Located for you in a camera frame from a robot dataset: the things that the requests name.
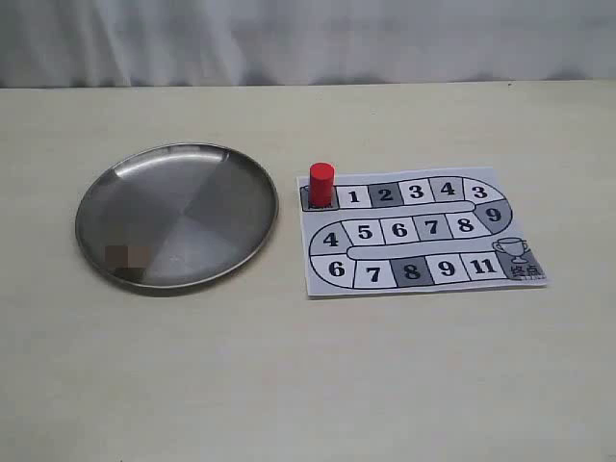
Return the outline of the round stainless steel plate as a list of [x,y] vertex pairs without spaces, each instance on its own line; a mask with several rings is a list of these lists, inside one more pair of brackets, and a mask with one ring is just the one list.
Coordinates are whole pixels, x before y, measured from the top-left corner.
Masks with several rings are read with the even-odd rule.
[[234,272],[268,242],[279,198],[268,172],[230,147],[179,142],[106,169],[77,209],[84,259],[139,293],[184,292]]

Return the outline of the white curtain backdrop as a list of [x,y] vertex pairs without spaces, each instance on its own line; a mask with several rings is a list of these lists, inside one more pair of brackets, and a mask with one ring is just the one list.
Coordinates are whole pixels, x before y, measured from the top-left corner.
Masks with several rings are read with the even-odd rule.
[[611,1],[5,1],[5,88],[610,79]]

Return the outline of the red cylinder game piece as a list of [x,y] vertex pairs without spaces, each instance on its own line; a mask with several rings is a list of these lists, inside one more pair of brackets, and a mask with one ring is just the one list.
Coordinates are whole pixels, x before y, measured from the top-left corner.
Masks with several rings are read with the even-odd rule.
[[315,163],[309,170],[309,203],[313,207],[327,207],[332,202],[335,169],[328,163]]

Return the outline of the printed paper game board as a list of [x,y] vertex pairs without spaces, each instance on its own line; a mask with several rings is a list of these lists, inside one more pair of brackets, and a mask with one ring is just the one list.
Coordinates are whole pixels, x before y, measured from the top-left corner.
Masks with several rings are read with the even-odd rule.
[[310,297],[548,283],[490,167],[341,174],[325,208],[297,187]]

